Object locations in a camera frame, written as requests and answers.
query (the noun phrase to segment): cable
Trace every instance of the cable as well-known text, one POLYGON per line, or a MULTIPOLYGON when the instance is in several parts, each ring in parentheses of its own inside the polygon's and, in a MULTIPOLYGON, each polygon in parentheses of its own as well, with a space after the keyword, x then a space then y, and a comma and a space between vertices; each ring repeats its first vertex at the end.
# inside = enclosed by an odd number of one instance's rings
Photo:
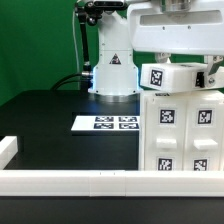
POLYGON ((69 84, 69 83, 73 83, 73 82, 89 82, 89 80, 71 80, 71 81, 65 81, 65 82, 62 82, 60 84, 58 84, 54 89, 52 90, 57 90, 59 87, 61 87, 62 85, 65 85, 65 84, 69 84))
POLYGON ((75 33, 75 9, 73 9, 73 14, 72 14, 72 33, 73 33, 73 40, 74 40, 74 47, 75 47, 77 72, 80 72, 79 54, 78 54, 77 39, 76 39, 76 33, 75 33))
POLYGON ((60 85, 61 83, 63 83, 64 81, 68 80, 68 79, 71 79, 71 78, 74 78, 74 77, 81 77, 82 75, 81 74, 72 74, 72 75, 68 75, 68 76, 65 76, 64 78, 60 79, 58 82, 56 82, 52 87, 51 87, 51 90, 55 90, 57 89, 57 86, 60 85))

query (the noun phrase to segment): white plastic housing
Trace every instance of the white plastic housing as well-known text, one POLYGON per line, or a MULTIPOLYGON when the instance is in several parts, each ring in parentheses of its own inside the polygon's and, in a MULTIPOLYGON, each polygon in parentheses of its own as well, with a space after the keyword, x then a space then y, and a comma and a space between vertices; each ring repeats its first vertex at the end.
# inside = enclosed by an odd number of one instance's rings
POLYGON ((183 13, 162 13, 160 1, 132 4, 128 28, 136 51, 224 55, 224 1, 191 0, 183 13))
POLYGON ((223 170, 224 95, 141 93, 140 170, 223 170))
POLYGON ((133 63, 127 20, 116 12, 99 20, 99 62, 93 70, 93 87, 99 95, 127 96, 139 92, 138 68, 133 63))
POLYGON ((222 88, 224 67, 219 67, 213 75, 215 84, 212 87, 197 85, 198 74, 205 73, 206 68, 207 65, 201 63, 143 64, 140 85, 170 93, 222 88))

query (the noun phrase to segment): black cable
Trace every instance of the black cable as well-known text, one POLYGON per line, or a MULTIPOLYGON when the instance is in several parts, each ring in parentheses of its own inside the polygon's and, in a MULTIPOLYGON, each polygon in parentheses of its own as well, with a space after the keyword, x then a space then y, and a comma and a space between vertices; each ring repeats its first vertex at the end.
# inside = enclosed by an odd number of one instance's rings
POLYGON ((56 90, 57 89, 57 86, 61 83, 63 83, 64 81, 68 80, 68 79, 71 79, 71 78, 74 78, 74 77, 81 77, 82 75, 81 74, 72 74, 72 75, 68 75, 68 76, 65 76, 64 78, 60 79, 58 82, 56 82, 52 87, 51 87, 51 90, 56 90))
POLYGON ((65 85, 65 84, 69 84, 69 83, 73 83, 73 82, 89 82, 90 81, 90 79, 86 79, 86 80, 71 80, 71 81, 65 81, 65 82, 62 82, 62 83, 60 83, 60 84, 58 84, 54 89, 52 89, 52 90, 57 90, 57 89, 59 89, 59 87, 61 87, 62 85, 65 85))

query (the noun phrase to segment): white block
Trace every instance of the white block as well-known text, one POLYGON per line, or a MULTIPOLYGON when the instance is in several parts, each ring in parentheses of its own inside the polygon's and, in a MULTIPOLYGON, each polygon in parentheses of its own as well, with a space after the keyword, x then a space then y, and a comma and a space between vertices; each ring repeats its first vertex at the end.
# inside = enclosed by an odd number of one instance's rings
POLYGON ((91 171, 0 171, 1 196, 90 196, 91 171))
POLYGON ((214 150, 218 148, 218 143, 212 139, 194 140, 194 147, 198 150, 214 150))
POLYGON ((139 144, 141 170, 182 170, 186 95, 170 96, 156 91, 142 94, 139 144))
POLYGON ((93 172, 90 196, 125 196, 125 171, 93 172))
POLYGON ((157 146, 157 148, 176 149, 177 148, 177 140, 176 139, 157 138, 156 146, 157 146))
POLYGON ((0 170, 5 166, 18 152, 17 137, 6 136, 0 142, 0 170))
POLYGON ((224 95, 218 91, 191 95, 187 109, 184 170, 220 170, 224 95))
POLYGON ((204 73, 206 68, 207 65, 201 63, 143 64, 140 84, 144 87, 169 93, 223 87, 224 67, 220 67, 214 75, 214 86, 201 88, 198 85, 198 75, 204 73))

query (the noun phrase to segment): black and white tag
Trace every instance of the black and white tag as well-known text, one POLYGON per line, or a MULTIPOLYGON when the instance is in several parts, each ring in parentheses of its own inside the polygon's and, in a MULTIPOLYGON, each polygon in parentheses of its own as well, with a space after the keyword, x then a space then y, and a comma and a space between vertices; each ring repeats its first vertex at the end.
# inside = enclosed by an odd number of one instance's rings
POLYGON ((137 122, 137 117, 119 117, 119 122, 137 122))
POLYGON ((206 171, 208 170, 208 159, 195 159, 194 171, 206 171))
POLYGON ((163 72, 160 70, 152 69, 150 84, 154 86, 162 86, 163 72))
POLYGON ((176 123, 176 110, 173 109, 160 109, 159 114, 160 124, 175 124, 176 123))
POLYGON ((138 123, 120 123, 119 124, 120 129, 139 129, 138 123))
POLYGON ((114 117, 98 116, 95 118, 95 122, 114 122, 114 117))
POLYGON ((94 129, 113 129, 114 124, 113 123, 95 123, 94 129))
POLYGON ((198 110, 198 125, 211 125, 213 121, 214 112, 212 109, 199 109, 198 110))
POLYGON ((173 170, 173 159, 158 158, 158 170, 160 171, 173 170))

